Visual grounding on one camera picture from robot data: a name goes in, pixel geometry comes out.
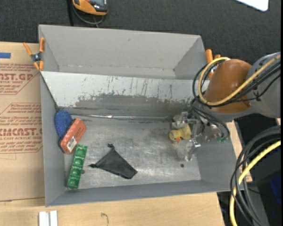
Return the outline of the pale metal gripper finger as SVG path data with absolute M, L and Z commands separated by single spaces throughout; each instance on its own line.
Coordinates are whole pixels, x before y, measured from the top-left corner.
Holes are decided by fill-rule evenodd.
M 175 115 L 171 123 L 172 136 L 195 136 L 197 120 L 188 118 L 187 112 Z
M 192 155 L 195 153 L 195 151 L 201 147 L 201 144 L 196 141 L 195 139 L 188 140 L 186 147 L 185 147 L 185 160 L 191 161 Z

